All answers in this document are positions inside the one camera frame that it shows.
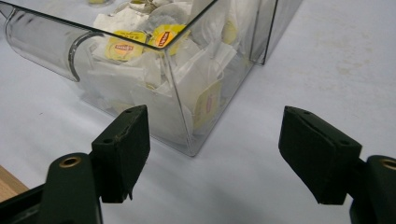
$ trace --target tea bag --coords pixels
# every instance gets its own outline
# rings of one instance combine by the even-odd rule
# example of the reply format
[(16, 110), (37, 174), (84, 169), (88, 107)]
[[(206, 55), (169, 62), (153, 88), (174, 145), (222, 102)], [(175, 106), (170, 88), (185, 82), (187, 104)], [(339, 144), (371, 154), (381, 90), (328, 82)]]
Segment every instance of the tea bag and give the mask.
[(162, 85), (161, 65), (159, 55), (155, 52), (145, 52), (140, 57), (129, 62), (123, 63), (123, 66), (144, 68), (145, 85), (151, 89), (157, 89)]
[(167, 5), (173, 2), (173, 0), (152, 0), (152, 4), (154, 4), (154, 6), (156, 7), (161, 7), (163, 5)]
[(149, 15), (138, 13), (126, 7), (116, 14), (99, 14), (93, 22), (93, 27), (110, 33), (118, 30), (135, 31), (137, 27), (149, 18)]
[(215, 57), (210, 49), (202, 49), (175, 72), (180, 101), (193, 111), (201, 94), (222, 78), (223, 70), (236, 54), (229, 45), (220, 44)]
[(224, 68), (224, 78), (222, 79), (221, 97), (225, 100), (231, 99), (238, 86), (250, 69), (251, 62), (241, 53), (237, 53), (228, 65)]
[(249, 54), (251, 48), (252, 35), (248, 33), (250, 24), (253, 24), (256, 15), (252, 10), (260, 6), (260, 0), (238, 1), (231, 0), (230, 13), (223, 29), (223, 40), (239, 49), (243, 54)]
[[(196, 0), (192, 3), (190, 21), (195, 19), (211, 0)], [(210, 49), (209, 57), (214, 57), (222, 43), (222, 30), (230, 10), (229, 0), (219, 0), (191, 28), (192, 39), (200, 48)]]
[(188, 62), (189, 59), (196, 55), (199, 51), (200, 49), (198, 45), (190, 38), (182, 41), (178, 46), (177, 54), (175, 54), (176, 67), (180, 67)]
[(150, 132), (171, 142), (186, 145), (188, 133), (192, 133), (192, 116), (186, 106), (180, 104), (174, 92), (168, 89), (169, 83), (163, 83), (165, 87), (158, 92), (142, 86), (133, 86), (131, 96), (136, 105), (148, 107), (148, 124)]
[(191, 4), (172, 3), (158, 7), (151, 12), (148, 19), (137, 26), (138, 30), (152, 33), (163, 24), (186, 24), (189, 19)]
[(149, 1), (149, 0), (131, 1), (131, 3), (129, 4), (129, 7), (133, 10), (138, 11), (138, 12), (149, 14), (155, 8), (157, 8), (154, 4), (151, 3), (151, 1)]

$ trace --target acrylic container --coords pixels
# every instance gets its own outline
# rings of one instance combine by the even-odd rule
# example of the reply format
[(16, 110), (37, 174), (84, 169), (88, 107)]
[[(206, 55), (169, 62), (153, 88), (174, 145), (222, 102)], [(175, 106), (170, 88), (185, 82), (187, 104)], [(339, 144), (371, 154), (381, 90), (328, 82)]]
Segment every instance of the acrylic container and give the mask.
[(97, 9), (56, 2), (57, 10), (50, 0), (0, 1), (8, 44), (71, 80), (82, 100), (111, 115), (147, 105), (151, 136), (194, 156), (302, 0), (175, 1), (189, 12), (183, 26), (157, 27), (144, 41), (141, 33), (92, 28), (98, 12), (110, 13), (120, 1)]

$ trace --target yellow label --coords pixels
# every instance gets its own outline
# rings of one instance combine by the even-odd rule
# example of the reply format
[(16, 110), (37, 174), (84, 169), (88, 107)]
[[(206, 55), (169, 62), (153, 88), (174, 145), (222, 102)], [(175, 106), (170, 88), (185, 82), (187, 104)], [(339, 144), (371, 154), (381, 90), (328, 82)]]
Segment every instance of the yellow label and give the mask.
[(227, 20), (222, 30), (222, 39), (225, 44), (231, 45), (238, 35), (238, 30), (231, 20)]
[(89, 3), (91, 4), (102, 4), (104, 3), (106, 0), (90, 0)]
[[(152, 38), (148, 42), (151, 46), (156, 48), (166, 47), (186, 26), (185, 25), (174, 25), (164, 24), (157, 27), (152, 33)], [(177, 53), (178, 43), (169, 49), (170, 55)]]
[(217, 81), (208, 87), (199, 97), (194, 108), (194, 129), (201, 128), (212, 120), (219, 110), (221, 83)]
[[(120, 35), (141, 43), (146, 42), (147, 35), (143, 32), (116, 31)], [(106, 46), (106, 57), (112, 60), (129, 61), (133, 57), (142, 55), (143, 46), (111, 36)]]
[(132, 0), (132, 4), (145, 4), (146, 2), (144, 0)]

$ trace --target wooden edge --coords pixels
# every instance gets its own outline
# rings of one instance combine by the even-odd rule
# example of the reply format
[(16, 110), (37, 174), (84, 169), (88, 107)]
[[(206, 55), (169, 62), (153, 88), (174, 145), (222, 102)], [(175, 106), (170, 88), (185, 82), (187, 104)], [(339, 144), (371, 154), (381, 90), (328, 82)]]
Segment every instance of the wooden edge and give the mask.
[(0, 202), (24, 193), (28, 188), (0, 165)]

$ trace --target white table surface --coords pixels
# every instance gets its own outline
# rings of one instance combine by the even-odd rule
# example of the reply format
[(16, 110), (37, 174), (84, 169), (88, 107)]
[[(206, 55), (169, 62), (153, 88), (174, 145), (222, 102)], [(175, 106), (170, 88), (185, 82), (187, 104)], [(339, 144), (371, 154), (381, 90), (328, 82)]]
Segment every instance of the white table surface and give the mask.
[[(152, 141), (134, 200), (103, 204), (105, 223), (349, 223), (349, 197), (318, 205), (280, 156), (283, 108), (327, 120), (363, 145), (363, 160), (396, 158), (395, 21), (394, 0), (304, 0), (198, 156)], [(33, 188), (58, 157), (90, 152), (113, 118), (13, 52), (4, 33), (0, 53), (0, 164)]]

